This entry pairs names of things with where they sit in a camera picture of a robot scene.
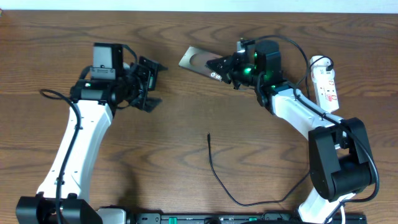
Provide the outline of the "Galaxy smartphone with bronze screen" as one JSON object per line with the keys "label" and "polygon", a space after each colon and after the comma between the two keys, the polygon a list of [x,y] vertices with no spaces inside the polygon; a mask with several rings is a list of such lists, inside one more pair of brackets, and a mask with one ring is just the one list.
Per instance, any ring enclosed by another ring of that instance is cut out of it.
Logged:
{"label": "Galaxy smartphone with bronze screen", "polygon": [[219,58],[221,58],[220,55],[189,46],[178,65],[184,69],[199,73],[200,75],[206,76],[208,78],[222,81],[221,75],[217,74],[206,66],[207,61]]}

